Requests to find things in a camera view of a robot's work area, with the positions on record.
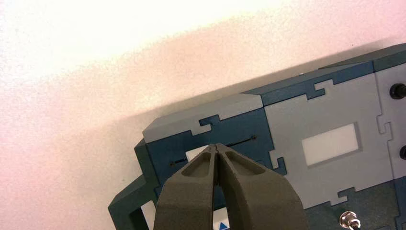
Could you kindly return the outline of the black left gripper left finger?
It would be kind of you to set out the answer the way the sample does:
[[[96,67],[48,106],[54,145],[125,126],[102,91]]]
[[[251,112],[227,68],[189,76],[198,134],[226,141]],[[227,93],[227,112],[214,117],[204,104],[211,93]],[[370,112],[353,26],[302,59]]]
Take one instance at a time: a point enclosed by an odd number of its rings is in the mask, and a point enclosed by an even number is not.
[[[211,230],[217,150],[208,145],[174,173],[158,198],[154,229]]]

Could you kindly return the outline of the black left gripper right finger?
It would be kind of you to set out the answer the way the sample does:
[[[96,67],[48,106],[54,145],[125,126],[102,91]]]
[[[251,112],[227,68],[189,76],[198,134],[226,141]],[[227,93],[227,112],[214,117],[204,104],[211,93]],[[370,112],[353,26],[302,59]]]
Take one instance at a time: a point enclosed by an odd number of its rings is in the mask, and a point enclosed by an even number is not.
[[[217,157],[231,229],[309,229],[301,199],[285,177],[223,144]]]

